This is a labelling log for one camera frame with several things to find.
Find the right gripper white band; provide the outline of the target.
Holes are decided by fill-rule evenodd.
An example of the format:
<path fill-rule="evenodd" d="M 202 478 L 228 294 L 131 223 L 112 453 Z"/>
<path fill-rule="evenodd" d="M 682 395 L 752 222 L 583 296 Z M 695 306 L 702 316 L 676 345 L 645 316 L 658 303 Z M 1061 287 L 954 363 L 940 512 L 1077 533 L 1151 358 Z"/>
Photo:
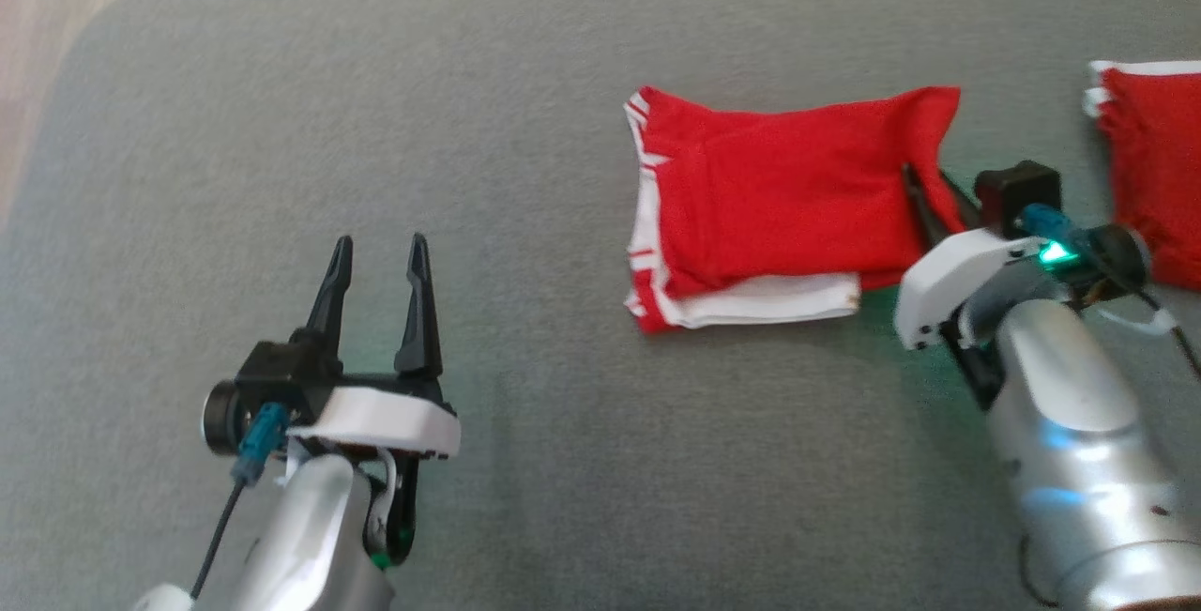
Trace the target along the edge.
<path fill-rule="evenodd" d="M 1028 259 L 1042 246 L 1038 236 L 1006 240 L 981 229 L 982 215 L 976 200 L 948 174 L 939 170 L 939 182 L 954 205 L 955 218 L 936 212 L 928 191 L 909 163 L 904 164 L 906 200 L 918 222 L 927 252 L 906 270 L 898 287 L 894 328 L 906 351 L 940 345 L 936 333 L 948 323 L 964 300 L 981 289 L 1011 260 Z"/>

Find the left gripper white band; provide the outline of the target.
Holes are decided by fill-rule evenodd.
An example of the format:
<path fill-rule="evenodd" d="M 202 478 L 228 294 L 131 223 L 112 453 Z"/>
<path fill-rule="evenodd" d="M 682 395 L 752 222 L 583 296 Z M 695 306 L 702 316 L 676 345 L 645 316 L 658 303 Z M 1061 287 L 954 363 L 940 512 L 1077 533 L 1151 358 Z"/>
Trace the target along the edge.
<path fill-rule="evenodd" d="M 340 353 L 353 256 L 355 241 L 339 236 L 305 325 L 305 337 L 317 342 L 330 359 L 337 359 Z M 412 235 L 406 278 L 411 295 L 394 369 L 399 376 L 417 379 L 343 375 L 333 381 L 289 384 L 286 405 L 295 411 L 295 423 L 288 427 L 292 438 L 359 454 L 382 448 L 422 460 L 458 456 L 462 423 L 436 383 L 443 373 L 443 360 L 432 254 L 423 234 Z"/>

